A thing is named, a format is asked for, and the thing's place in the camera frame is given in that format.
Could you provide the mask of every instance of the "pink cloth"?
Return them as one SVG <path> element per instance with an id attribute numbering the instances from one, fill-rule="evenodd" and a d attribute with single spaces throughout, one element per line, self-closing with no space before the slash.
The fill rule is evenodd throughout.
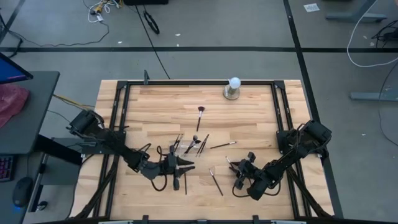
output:
<path id="1" fill-rule="evenodd" d="M 13 84 L 0 85 L 0 128 L 24 107 L 29 90 Z"/>

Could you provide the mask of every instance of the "keyboard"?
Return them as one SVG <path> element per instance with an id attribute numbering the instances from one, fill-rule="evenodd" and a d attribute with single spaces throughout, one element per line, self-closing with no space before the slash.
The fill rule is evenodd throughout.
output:
<path id="1" fill-rule="evenodd" d="M 12 180 L 16 158 L 14 155 L 0 155 L 0 182 Z"/>

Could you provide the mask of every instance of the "yellow cable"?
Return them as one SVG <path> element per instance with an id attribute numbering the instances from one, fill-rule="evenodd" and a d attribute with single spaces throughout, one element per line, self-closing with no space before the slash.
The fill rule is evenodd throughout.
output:
<path id="1" fill-rule="evenodd" d="M 71 100 L 71 99 L 69 99 L 69 98 L 67 98 L 65 96 L 60 96 L 60 95 L 56 95 L 56 94 L 53 94 L 53 96 L 58 98 L 58 99 L 60 99 L 60 100 L 65 100 L 66 102 L 68 102 L 70 104 L 73 104 L 73 105 L 75 105 L 75 106 L 77 106 L 77 107 L 79 107 L 79 108 L 81 108 L 83 110 L 90 110 L 91 109 L 90 106 L 80 104 L 80 103 L 78 103 L 78 102 L 76 102 L 74 100 Z"/>

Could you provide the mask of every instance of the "desk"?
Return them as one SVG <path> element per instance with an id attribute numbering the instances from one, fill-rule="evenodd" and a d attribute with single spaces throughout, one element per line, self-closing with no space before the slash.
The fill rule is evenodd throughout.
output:
<path id="1" fill-rule="evenodd" d="M 96 102 L 96 112 L 109 125 L 117 80 L 103 80 Z M 150 160 L 156 161 L 159 155 L 156 146 L 167 148 L 177 134 L 184 133 L 190 140 L 194 134 L 204 139 L 210 134 L 206 149 L 200 158 L 195 158 L 196 169 L 187 172 L 185 195 L 184 181 L 180 179 L 180 190 L 174 191 L 172 179 L 163 192 L 156 192 L 150 181 L 127 167 L 121 159 L 116 177 L 116 188 L 111 211 L 112 220 L 141 220 L 149 215 L 150 220 L 250 220 L 253 215 L 260 219 L 292 219 L 292 207 L 287 186 L 287 178 L 282 180 L 282 190 L 276 197 L 263 196 L 260 201 L 251 198 L 236 198 L 231 189 L 234 174 L 228 169 L 225 156 L 231 161 L 246 158 L 249 151 L 256 154 L 255 165 L 262 167 L 267 162 L 280 157 L 275 132 L 277 121 L 272 100 L 271 88 L 262 85 L 243 85 L 241 96 L 229 101 L 222 95 L 221 85 L 138 85 L 132 86 L 126 113 L 126 145 L 140 148 L 152 143 L 148 153 Z M 302 85 L 299 80 L 286 80 L 285 90 L 290 105 L 294 126 L 306 123 L 309 113 Z M 119 124 L 124 89 L 121 90 L 116 124 Z M 199 132 L 196 132 L 198 106 L 204 106 Z M 284 127 L 287 121 L 282 119 Z M 237 141 L 226 147 L 209 149 L 226 142 Z M 81 168 L 75 191 L 75 202 L 71 215 L 76 215 L 89 201 L 97 188 L 103 156 L 93 156 Z M 309 155 L 302 159 L 303 173 L 307 188 L 318 203 L 330 214 L 333 209 L 320 159 Z M 224 193 L 220 195 L 208 169 L 212 168 Z M 156 178 L 161 186 L 163 178 Z M 300 213 L 303 204 L 298 193 Z"/>
<path id="2" fill-rule="evenodd" d="M 20 223 L 25 215 L 26 208 L 20 210 L 14 208 L 12 192 L 17 181 L 27 175 L 26 154 L 34 148 L 59 77 L 58 72 L 31 72 L 31 74 L 34 76 L 32 80 L 15 83 L 30 92 L 22 111 L 0 128 L 0 154 L 21 154 L 17 158 L 14 180 L 0 183 L 2 203 L 0 217 L 8 223 Z M 29 176 L 33 180 L 35 180 L 39 164 L 39 154 L 29 157 Z"/>

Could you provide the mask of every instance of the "gray desk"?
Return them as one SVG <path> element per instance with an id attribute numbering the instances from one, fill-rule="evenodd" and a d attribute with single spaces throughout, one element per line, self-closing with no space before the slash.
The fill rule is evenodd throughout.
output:
<path id="1" fill-rule="evenodd" d="M 44 120 L 46 110 L 57 84 L 58 72 L 32 72 L 34 79 L 16 83 L 30 91 L 29 98 L 21 113 L 12 117 L 0 128 L 1 154 L 27 154 L 34 148 L 35 141 Z M 35 180 L 43 153 L 35 152 L 29 156 L 19 155 L 14 180 L 0 183 L 0 217 L 5 223 L 21 223 L 26 208 L 17 209 L 12 202 L 12 191 L 16 182 L 29 175 Z"/>
<path id="2" fill-rule="evenodd" d="M 34 148 L 60 74 L 31 74 L 34 76 L 32 80 L 15 83 L 29 90 L 29 97 L 22 111 L 0 128 L 0 154 L 27 154 Z"/>

